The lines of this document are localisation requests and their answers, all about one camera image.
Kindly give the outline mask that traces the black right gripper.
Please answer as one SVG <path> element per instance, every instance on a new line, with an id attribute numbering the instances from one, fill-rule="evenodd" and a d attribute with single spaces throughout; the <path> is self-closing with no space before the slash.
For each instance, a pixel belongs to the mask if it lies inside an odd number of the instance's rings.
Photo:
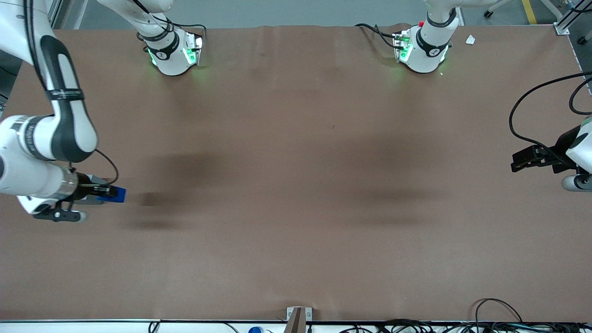
<path id="1" fill-rule="evenodd" d="M 95 191 L 97 197 L 111 198 L 112 193 L 110 191 L 116 191 L 116 187 L 112 184 L 96 184 L 91 181 L 90 177 L 86 173 L 75 173 L 77 177 L 77 185 L 71 194 L 71 201 L 82 200 L 91 192 Z"/>

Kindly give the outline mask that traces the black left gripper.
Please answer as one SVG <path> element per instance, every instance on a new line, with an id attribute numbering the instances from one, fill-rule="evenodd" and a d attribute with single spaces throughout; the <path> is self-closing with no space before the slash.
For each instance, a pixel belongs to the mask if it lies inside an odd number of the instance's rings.
<path id="1" fill-rule="evenodd" d="M 567 156 L 567 150 L 575 141 L 580 127 L 576 126 L 558 137 L 550 149 L 553 154 L 540 145 L 531 145 L 512 154 L 511 171 L 518 173 L 527 168 L 543 168 L 552 166 L 553 173 L 562 173 L 577 169 L 577 164 Z"/>

